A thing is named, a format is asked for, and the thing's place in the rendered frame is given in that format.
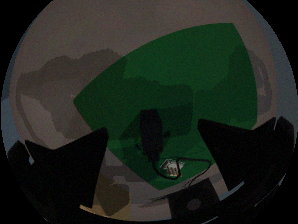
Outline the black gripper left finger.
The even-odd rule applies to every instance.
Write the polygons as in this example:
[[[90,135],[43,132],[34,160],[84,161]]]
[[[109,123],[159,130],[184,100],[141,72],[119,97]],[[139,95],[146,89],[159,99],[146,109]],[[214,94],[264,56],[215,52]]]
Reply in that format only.
[[[37,164],[48,169],[57,183],[64,186],[81,205],[93,208],[94,190],[108,140],[108,132],[104,127],[57,149],[24,141]]]

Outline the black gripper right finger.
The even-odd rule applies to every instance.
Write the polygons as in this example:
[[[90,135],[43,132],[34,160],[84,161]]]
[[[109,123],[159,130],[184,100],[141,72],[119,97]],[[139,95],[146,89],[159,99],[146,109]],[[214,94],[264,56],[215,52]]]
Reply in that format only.
[[[231,127],[208,119],[198,120],[198,131],[204,143],[208,145],[214,161],[225,180],[227,190],[242,183],[242,177],[257,159],[263,140],[273,131],[277,117],[253,129]]]

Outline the green circuit board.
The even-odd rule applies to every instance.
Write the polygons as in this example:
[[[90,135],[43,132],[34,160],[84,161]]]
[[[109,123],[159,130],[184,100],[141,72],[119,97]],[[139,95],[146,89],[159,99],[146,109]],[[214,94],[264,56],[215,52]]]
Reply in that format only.
[[[73,99],[86,123],[106,128],[108,147],[133,173],[162,190],[216,164],[198,120],[251,129],[257,123],[257,87],[249,53],[233,23],[172,32],[118,59]],[[157,109],[162,123],[158,176],[144,155],[141,109]],[[186,159],[193,159],[184,160]]]

